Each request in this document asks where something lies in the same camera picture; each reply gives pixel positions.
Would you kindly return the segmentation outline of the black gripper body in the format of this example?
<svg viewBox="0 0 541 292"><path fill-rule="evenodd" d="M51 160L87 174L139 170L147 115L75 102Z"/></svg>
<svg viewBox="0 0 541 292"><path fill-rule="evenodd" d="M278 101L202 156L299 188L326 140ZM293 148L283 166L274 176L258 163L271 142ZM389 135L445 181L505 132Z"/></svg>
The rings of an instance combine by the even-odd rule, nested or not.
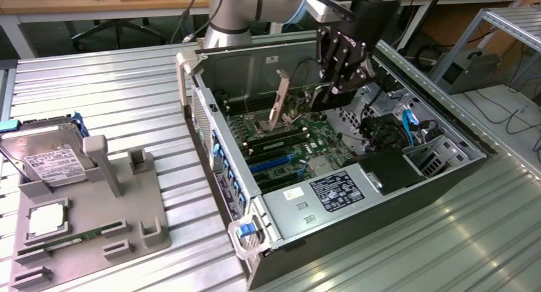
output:
<svg viewBox="0 0 541 292"><path fill-rule="evenodd" d="M342 20L333 26L333 34L338 36L339 43L369 55L398 8L400 0L354 0L351 11L355 18L351 22Z"/></svg>

